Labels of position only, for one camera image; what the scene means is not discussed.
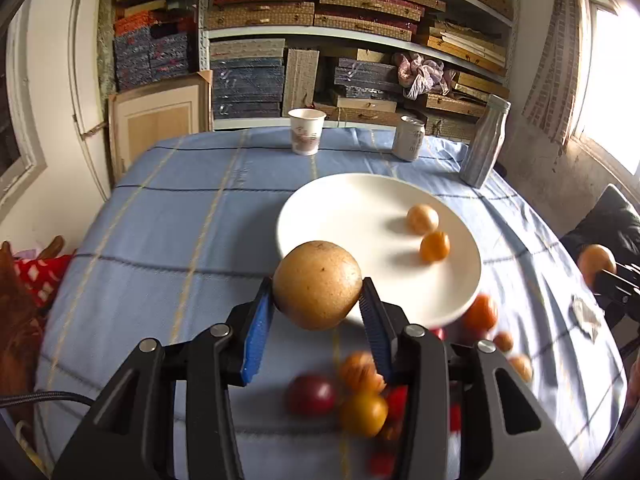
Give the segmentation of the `large tan pear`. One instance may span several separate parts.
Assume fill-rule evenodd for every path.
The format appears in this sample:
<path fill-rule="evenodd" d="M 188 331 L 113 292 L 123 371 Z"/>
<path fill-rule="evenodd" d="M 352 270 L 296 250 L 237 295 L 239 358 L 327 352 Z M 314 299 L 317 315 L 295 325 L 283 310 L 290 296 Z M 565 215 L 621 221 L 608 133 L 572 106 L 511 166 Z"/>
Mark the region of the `large tan pear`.
<path fill-rule="evenodd" d="M 304 330 L 340 324 L 359 298 L 362 274 L 355 258 L 326 240 L 295 247 L 273 274 L 278 309 Z"/>

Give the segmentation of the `white crumpled tissue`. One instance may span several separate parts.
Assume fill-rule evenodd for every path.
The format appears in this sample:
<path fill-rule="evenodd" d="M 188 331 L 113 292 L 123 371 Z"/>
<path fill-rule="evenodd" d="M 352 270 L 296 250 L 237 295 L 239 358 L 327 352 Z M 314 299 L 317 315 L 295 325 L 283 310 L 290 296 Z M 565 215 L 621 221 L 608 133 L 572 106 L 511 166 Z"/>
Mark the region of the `white crumpled tissue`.
<path fill-rule="evenodd" d="M 591 341 L 596 342 L 605 326 L 604 314 L 593 296 L 572 297 L 570 312 L 573 313 L 580 331 Z"/>

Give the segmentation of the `dark purple plum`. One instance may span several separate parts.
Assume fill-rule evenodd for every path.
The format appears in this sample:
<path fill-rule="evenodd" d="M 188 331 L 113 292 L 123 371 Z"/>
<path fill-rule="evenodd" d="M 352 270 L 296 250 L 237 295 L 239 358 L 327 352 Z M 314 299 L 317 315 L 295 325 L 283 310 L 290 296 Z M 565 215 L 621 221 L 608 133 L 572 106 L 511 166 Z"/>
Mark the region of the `dark purple plum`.
<path fill-rule="evenodd" d="M 328 416 L 334 411 L 335 404 L 334 383 L 321 375 L 299 375 L 286 388 L 285 407 L 297 417 Z"/>

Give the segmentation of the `white round plate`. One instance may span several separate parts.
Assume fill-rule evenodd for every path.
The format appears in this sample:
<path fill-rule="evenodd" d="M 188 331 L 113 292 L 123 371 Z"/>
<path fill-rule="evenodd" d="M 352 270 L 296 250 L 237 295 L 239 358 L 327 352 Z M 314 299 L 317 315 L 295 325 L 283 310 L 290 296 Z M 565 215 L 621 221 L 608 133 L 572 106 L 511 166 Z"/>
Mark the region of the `white round plate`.
<path fill-rule="evenodd" d="M 441 262 L 421 260 L 421 237 L 407 226 L 408 210 L 419 204 L 437 211 L 449 236 L 450 254 Z M 427 328 L 460 318 L 480 291 L 483 263 L 469 228 L 437 197 L 403 180 L 350 172 L 303 185 L 282 206 L 276 241 L 286 256 L 311 240 L 350 252 L 382 300 Z"/>

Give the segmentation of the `large orange tangerine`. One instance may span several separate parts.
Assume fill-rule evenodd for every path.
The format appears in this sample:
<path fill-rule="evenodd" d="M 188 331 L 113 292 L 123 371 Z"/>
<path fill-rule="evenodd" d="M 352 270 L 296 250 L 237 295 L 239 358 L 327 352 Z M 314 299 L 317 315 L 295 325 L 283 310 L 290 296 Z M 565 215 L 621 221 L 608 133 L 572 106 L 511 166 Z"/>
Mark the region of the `large orange tangerine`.
<path fill-rule="evenodd" d="M 480 292 L 462 316 L 462 326 L 471 335 L 490 332 L 498 322 L 498 307 L 488 294 Z"/>

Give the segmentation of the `small orange fruit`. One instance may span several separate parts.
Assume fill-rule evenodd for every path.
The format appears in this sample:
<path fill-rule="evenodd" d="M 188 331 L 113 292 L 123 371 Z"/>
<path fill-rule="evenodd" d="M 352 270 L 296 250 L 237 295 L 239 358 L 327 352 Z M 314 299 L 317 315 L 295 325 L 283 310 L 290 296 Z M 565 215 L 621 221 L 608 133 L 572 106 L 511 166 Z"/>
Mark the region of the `small orange fruit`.
<path fill-rule="evenodd" d="M 450 253 L 450 239 L 446 232 L 435 231 L 421 240 L 420 257 L 423 262 L 431 264 L 442 261 Z"/>

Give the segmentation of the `tan round fruit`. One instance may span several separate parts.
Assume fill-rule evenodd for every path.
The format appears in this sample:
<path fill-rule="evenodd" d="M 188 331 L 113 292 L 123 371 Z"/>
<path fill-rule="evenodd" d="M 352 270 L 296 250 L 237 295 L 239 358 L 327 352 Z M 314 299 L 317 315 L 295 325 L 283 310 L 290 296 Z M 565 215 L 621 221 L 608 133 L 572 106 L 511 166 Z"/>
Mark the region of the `tan round fruit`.
<path fill-rule="evenodd" d="M 418 235 L 428 235 L 435 232 L 439 227 L 439 214 L 427 204 L 416 204 L 412 206 L 406 215 L 408 228 Z"/>

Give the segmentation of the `red cherry tomato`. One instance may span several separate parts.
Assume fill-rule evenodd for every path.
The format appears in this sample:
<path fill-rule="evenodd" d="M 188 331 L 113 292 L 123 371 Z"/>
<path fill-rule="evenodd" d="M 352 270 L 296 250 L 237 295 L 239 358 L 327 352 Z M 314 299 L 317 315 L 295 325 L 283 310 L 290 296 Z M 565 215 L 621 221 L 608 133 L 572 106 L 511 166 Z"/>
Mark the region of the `red cherry tomato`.
<path fill-rule="evenodd" d="M 377 479 L 390 479 L 393 477 L 398 452 L 394 448 L 372 448 L 368 471 L 370 476 Z"/>

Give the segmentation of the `blue checked tablecloth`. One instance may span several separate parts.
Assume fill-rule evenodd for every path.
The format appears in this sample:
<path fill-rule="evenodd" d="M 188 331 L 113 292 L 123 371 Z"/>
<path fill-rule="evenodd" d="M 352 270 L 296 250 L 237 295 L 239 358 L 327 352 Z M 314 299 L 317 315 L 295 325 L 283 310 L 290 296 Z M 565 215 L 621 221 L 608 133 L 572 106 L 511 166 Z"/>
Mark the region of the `blue checked tablecloth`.
<path fill-rule="evenodd" d="M 329 129 L 299 156 L 285 128 L 200 133 L 163 141 L 126 173 L 67 269 L 50 311 L 36 386 L 96 396 L 146 337 L 188 340 L 252 300 L 279 261 L 278 214 L 329 174 L 395 177 L 434 194 L 472 232 L 480 288 L 499 328 L 532 360 L 532 390 L 579 467 L 614 431 L 627 390 L 606 327 L 590 338 L 576 300 L 593 303 L 576 264 L 538 214 L 498 176 L 459 179 L 465 146 L 427 138 L 415 162 L 392 155 L 388 131 Z"/>

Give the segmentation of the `white drink can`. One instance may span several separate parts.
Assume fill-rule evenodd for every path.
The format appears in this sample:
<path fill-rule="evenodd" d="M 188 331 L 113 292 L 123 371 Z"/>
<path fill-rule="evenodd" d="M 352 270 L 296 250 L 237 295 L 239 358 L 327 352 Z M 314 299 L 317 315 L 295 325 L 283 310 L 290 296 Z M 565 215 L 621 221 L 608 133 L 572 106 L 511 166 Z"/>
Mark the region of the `white drink can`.
<path fill-rule="evenodd" d="M 425 124 L 422 120 L 402 115 L 396 127 L 392 154 L 405 162 L 418 159 L 425 136 Z"/>

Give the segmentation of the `white paper cup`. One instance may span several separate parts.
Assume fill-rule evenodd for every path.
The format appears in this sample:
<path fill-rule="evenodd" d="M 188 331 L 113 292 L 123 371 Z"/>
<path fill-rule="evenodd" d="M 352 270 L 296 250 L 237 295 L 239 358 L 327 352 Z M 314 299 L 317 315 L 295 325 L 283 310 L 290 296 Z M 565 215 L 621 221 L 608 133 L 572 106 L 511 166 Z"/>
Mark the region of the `white paper cup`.
<path fill-rule="evenodd" d="M 319 151 L 326 113 L 314 108 L 294 108 L 288 112 L 292 151 L 310 156 Z"/>

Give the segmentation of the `pink crumpled cloth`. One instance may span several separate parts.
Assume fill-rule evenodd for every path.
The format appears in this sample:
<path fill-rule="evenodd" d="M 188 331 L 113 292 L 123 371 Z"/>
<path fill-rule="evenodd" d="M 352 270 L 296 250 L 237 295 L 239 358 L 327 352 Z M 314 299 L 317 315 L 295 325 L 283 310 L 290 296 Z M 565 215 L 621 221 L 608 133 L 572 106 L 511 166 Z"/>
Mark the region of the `pink crumpled cloth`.
<path fill-rule="evenodd" d="M 410 101 L 419 96 L 435 93 L 446 96 L 454 85 L 455 70 L 442 61 L 432 60 L 419 53 L 395 53 L 393 63 L 397 68 L 398 84 L 402 94 Z"/>

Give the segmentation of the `framed wooden panel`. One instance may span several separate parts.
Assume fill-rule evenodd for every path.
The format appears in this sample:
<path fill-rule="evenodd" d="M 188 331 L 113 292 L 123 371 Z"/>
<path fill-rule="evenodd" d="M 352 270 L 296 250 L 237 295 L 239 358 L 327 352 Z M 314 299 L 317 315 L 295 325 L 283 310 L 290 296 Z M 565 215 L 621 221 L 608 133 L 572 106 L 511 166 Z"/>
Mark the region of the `framed wooden panel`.
<path fill-rule="evenodd" d="M 108 98 L 111 170 L 118 182 L 157 142 L 213 130 L 214 73 L 201 70 Z"/>

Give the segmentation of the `metal storage shelf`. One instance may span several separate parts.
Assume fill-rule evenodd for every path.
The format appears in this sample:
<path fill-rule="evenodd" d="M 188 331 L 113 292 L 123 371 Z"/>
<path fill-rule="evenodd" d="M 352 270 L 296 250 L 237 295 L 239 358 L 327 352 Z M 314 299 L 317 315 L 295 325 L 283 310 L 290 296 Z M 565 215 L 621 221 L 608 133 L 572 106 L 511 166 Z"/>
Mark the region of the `metal storage shelf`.
<path fill-rule="evenodd" d="M 209 0 L 198 0 L 198 62 L 203 70 L 209 66 L 209 62 L 213 58 L 210 53 L 210 45 L 215 41 L 252 39 L 260 36 L 285 39 L 299 39 L 308 36 L 326 38 L 330 44 L 340 44 L 347 47 L 370 48 L 377 51 L 387 49 L 392 53 L 396 51 L 421 53 L 506 87 L 509 84 L 512 67 L 511 56 L 514 52 L 516 36 L 518 36 L 516 31 L 518 18 L 515 15 L 504 15 L 480 0 L 442 1 L 446 3 L 446 9 L 442 11 L 444 18 L 486 26 L 499 35 L 499 40 L 506 45 L 505 66 L 498 67 L 498 70 L 492 70 L 484 60 L 473 61 L 470 58 L 459 58 L 443 50 L 433 49 L 427 44 L 417 44 L 414 41 L 378 35 L 373 31 L 371 25 L 360 25 L 351 30 L 316 23 L 311 25 L 273 25 L 267 23 L 264 18 L 252 18 L 247 25 L 214 29 L 208 24 Z"/>

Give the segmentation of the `window with white frame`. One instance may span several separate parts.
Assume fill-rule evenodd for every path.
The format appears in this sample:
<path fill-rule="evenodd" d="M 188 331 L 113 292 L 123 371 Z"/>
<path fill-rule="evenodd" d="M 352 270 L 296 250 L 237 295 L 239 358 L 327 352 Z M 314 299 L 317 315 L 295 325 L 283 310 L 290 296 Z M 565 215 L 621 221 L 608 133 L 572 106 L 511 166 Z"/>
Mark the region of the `window with white frame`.
<path fill-rule="evenodd" d="M 6 94 L 18 156 L 1 175 L 1 219 L 47 169 L 29 92 L 27 33 L 31 7 L 32 0 L 24 0 L 6 32 Z"/>

